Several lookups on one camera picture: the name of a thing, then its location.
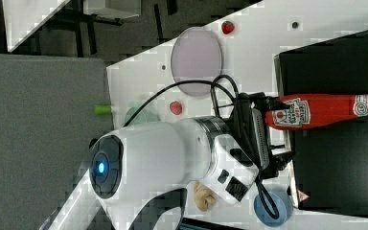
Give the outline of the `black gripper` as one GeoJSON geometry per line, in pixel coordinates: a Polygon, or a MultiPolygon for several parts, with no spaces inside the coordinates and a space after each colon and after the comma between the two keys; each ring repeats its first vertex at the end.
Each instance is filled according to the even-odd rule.
{"type": "Polygon", "coordinates": [[[261,92],[240,93],[235,97],[233,106],[229,126],[248,159],[258,167],[259,178],[277,177],[293,159],[295,152],[289,150],[277,155],[272,153],[281,146],[272,146],[269,143],[268,124],[265,118],[266,112],[288,109],[289,105],[261,92]]]}

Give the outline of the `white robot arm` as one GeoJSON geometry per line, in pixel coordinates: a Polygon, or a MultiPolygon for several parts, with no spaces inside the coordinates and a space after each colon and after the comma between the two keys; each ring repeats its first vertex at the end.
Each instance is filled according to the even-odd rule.
{"type": "Polygon", "coordinates": [[[286,108],[263,93],[241,93],[219,115],[113,130],[90,148],[91,161],[60,210],[39,230],[87,230],[104,210],[114,230],[178,230],[187,186],[200,197],[243,200],[270,164],[264,116],[286,108]]]}

